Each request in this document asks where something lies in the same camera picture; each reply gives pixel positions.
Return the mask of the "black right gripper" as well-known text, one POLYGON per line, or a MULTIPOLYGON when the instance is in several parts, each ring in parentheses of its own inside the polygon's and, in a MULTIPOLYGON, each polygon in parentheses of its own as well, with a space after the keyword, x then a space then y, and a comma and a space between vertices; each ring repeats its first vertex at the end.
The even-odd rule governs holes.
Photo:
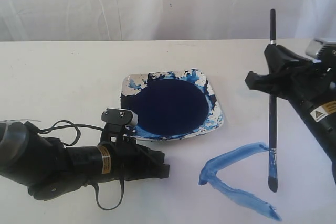
POLYGON ((250 90, 285 99, 300 114, 335 113, 335 59, 331 51, 313 61, 280 44, 269 44, 264 55, 270 74, 250 71, 245 78, 250 90))

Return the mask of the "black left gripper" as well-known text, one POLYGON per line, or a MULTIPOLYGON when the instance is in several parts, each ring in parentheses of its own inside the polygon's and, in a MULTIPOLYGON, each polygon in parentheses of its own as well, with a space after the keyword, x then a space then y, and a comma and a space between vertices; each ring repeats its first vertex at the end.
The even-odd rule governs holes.
POLYGON ((111 180, 165 179, 170 176, 170 166, 164 164, 165 154, 140 145, 124 137, 124 127, 106 124, 99 142, 102 157, 102 174, 111 180), (141 167, 148 168, 142 174, 141 167))

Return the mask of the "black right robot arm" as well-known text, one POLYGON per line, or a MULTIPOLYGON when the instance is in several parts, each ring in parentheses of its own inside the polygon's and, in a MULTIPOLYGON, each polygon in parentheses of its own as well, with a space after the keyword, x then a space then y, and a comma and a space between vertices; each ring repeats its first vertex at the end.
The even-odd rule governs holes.
POLYGON ((302 57, 274 39, 264 50, 268 74, 249 72, 245 83, 251 90, 269 95, 268 186, 278 190, 277 100, 287 100, 331 161, 335 174, 335 56, 323 49, 317 61, 302 57))

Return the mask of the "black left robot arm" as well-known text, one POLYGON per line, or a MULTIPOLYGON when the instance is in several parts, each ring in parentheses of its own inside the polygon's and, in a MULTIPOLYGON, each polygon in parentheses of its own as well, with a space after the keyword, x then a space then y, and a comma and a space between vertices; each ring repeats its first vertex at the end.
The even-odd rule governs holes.
POLYGON ((169 177, 165 154, 139 145, 136 139, 102 129, 97 146, 70 147, 44 138, 30 122, 1 122, 1 176, 22 184, 37 200, 51 200, 99 183, 169 177))

